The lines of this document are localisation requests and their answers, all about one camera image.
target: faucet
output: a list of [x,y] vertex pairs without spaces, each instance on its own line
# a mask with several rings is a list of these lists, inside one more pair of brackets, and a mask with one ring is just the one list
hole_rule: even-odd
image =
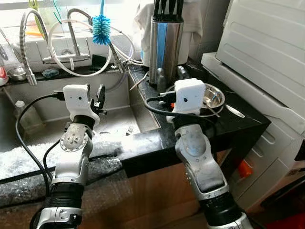
[[25,48],[25,29],[26,29],[26,26],[27,26],[28,16],[31,13],[35,14],[36,18],[38,19],[39,24],[40,24],[41,29],[42,29],[43,36],[44,36],[46,41],[48,40],[48,33],[47,33],[47,30],[46,30],[46,26],[43,23],[42,17],[38,13],[38,11],[33,9],[33,8],[28,8],[23,13],[23,16],[22,16],[22,19],[21,19],[21,24],[20,24],[20,33],[19,33],[20,51],[21,51],[22,62],[23,62],[24,68],[25,68],[25,72],[26,72],[26,76],[27,76],[27,79],[29,81],[29,84],[30,85],[37,85],[36,77],[35,77],[34,73],[32,72],[32,70],[29,66],[28,58],[27,58],[27,55],[26,55],[26,48]]
[[[73,12],[78,12],[78,13],[81,13],[84,16],[86,16],[88,18],[88,23],[90,25],[92,25],[92,18],[91,18],[91,16],[89,14],[87,14],[86,12],[84,12],[82,10],[79,10],[79,9],[75,9],[75,8],[70,9],[68,11],[68,15],[67,15],[68,19],[70,18],[71,13],[73,13]],[[80,52],[79,46],[78,46],[78,44],[76,42],[76,38],[75,38],[75,34],[74,34],[74,31],[73,31],[71,22],[69,22],[68,25],[69,25],[69,30],[70,30],[70,34],[71,34],[71,38],[72,38],[72,43],[73,43],[73,47],[74,47],[74,50],[75,50],[75,54],[64,53],[63,52],[61,55],[59,55],[57,57],[60,60],[60,62],[69,62],[71,64],[72,71],[74,71],[74,62],[88,60],[88,59],[91,58],[91,54],[90,54],[90,48],[89,48],[89,44],[88,44],[87,38],[86,38],[86,43],[87,43],[88,53],[81,53]],[[42,62],[43,63],[51,63],[51,64],[55,63],[55,61],[54,61],[52,56],[43,58]]]
[[[68,11],[68,14],[67,14],[67,18],[71,18],[71,14],[73,12],[77,12],[77,13],[80,13],[82,15],[84,15],[85,17],[88,18],[88,23],[90,25],[92,25],[92,17],[87,14],[86,12],[80,10],[80,9],[77,9],[77,8],[72,8]],[[75,33],[74,33],[74,30],[73,30],[73,27],[72,27],[72,23],[71,22],[68,22],[68,25],[69,25],[69,30],[70,30],[70,34],[71,34],[71,38],[72,38],[72,43],[73,43],[73,47],[74,47],[74,50],[75,50],[75,54],[76,56],[79,56],[81,55],[80,53],[80,49],[79,49],[79,46],[77,44],[77,41],[76,41],[76,38],[75,38]],[[110,42],[109,44],[109,47],[112,51],[112,54],[113,54],[113,58],[114,58],[114,63],[116,66],[114,66],[113,68],[116,69],[118,68],[120,73],[125,73],[128,71],[128,67],[127,67],[127,64],[125,62],[122,62],[122,60],[120,59],[119,55],[117,54],[112,42]]]

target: backsplash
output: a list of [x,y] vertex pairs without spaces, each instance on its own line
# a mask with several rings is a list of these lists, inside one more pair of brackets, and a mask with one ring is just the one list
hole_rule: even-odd
[[[88,37],[88,45],[90,49],[90,53],[100,55],[107,57],[108,56],[108,47],[107,46],[101,46],[101,45],[96,45],[92,42],[92,35],[90,33],[86,34]],[[86,35],[82,35],[82,37],[77,38],[77,43],[80,47],[81,53],[88,53],[88,47],[86,44]],[[130,50],[130,44],[128,40],[120,35],[116,34],[112,36],[112,41],[114,44],[116,44],[122,51],[124,51],[126,54],[129,54]],[[64,50],[70,50],[72,53],[74,53],[73,49],[73,44],[71,38],[54,38],[53,39],[53,46],[55,48],[55,51],[57,55],[61,55],[61,52]],[[21,65],[16,57],[14,56],[13,52],[11,51],[10,47],[8,44],[3,44],[2,45],[4,50],[6,51],[9,60],[4,61],[0,59],[0,65],[4,66],[5,70],[9,70],[10,68],[13,68],[15,66]],[[27,46],[27,57],[29,60],[30,67],[33,72],[42,72],[43,70],[50,68],[50,67],[55,67],[59,68],[58,65],[56,64],[43,64],[41,57],[49,57],[50,52],[48,51],[47,43],[46,41],[28,41],[26,42]],[[135,53],[135,58],[140,59],[140,46],[135,44],[136,48],[136,53]],[[89,66],[91,65],[92,61],[91,60],[86,60],[86,61],[81,61],[81,62],[75,62],[74,65],[75,67],[80,67],[80,66]],[[70,64],[66,63],[64,64],[68,68],[70,68]]]
[[202,0],[203,37],[200,43],[191,41],[189,57],[200,63],[203,53],[217,51],[225,15],[230,0]]

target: metal bowl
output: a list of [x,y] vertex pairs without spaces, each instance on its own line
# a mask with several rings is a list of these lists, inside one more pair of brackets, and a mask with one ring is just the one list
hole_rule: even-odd
[[205,84],[205,92],[203,97],[203,105],[202,108],[206,108],[207,106],[210,108],[217,108],[224,104],[224,94],[217,87],[214,87],[210,84]]
[[13,81],[24,81],[27,78],[23,66],[9,69],[6,74]]
[[225,97],[222,91],[217,87],[206,83],[200,114],[205,116],[213,116],[215,113],[218,114],[223,109],[224,100]]

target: stainless steel knife block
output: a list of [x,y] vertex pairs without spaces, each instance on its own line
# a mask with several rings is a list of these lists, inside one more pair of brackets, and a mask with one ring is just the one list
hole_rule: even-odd
[[163,68],[167,86],[174,84],[183,22],[151,21],[149,83],[157,84],[157,69]]

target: stainless steel sink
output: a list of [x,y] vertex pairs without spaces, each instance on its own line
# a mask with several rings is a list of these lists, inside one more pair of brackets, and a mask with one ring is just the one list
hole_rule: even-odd
[[[51,94],[53,90],[61,90],[67,84],[89,83],[91,98],[95,99],[101,83],[108,88],[117,82],[120,77],[121,75],[118,72],[113,71],[94,77],[40,81],[37,86],[30,86],[27,83],[11,85],[6,87],[6,92],[11,101],[23,100],[28,104],[37,97]],[[108,110],[108,114],[100,116],[100,124],[94,128],[96,133],[125,136],[160,128],[154,115],[144,107],[143,96],[137,88],[131,92],[129,91],[133,84],[133,78],[129,76],[117,89],[106,92],[104,108]],[[26,135],[26,143],[36,145],[55,142],[62,135],[65,124],[70,121],[65,102],[48,98],[39,101],[35,108],[45,122],[45,127],[35,134]]]

